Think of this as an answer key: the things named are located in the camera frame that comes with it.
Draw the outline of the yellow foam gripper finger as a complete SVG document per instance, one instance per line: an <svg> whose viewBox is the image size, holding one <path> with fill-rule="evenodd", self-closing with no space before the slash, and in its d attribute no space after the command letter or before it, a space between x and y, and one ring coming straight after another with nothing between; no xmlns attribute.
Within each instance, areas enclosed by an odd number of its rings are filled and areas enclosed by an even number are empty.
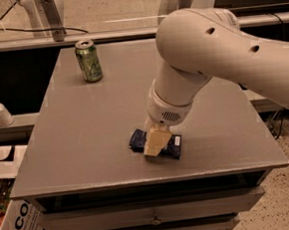
<svg viewBox="0 0 289 230"><path fill-rule="evenodd" d="M158 156L165 148L172 136L172 132L160 127L151 127L146 134L144 155Z"/></svg>

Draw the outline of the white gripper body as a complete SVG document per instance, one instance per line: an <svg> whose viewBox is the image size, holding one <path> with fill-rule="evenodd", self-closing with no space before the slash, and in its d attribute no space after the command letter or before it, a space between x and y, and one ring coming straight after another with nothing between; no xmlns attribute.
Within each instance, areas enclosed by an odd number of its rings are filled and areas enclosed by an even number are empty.
<svg viewBox="0 0 289 230"><path fill-rule="evenodd" d="M179 125L186 119L191 111L192 101L182 106L174 106L160 98L155 90L150 90L146 108L147 116L144 123L146 130L151 127L169 130L172 125Z"/></svg>

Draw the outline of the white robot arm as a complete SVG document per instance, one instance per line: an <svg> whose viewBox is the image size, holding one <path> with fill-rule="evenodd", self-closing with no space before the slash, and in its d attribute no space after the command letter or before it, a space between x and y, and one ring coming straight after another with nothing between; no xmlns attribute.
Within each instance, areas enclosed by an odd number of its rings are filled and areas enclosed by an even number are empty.
<svg viewBox="0 0 289 230"><path fill-rule="evenodd" d="M148 92L144 155L157 156L211 78L237 83L289 110L289 42L241 32L225 9L179 9L157 27L162 65Z"/></svg>

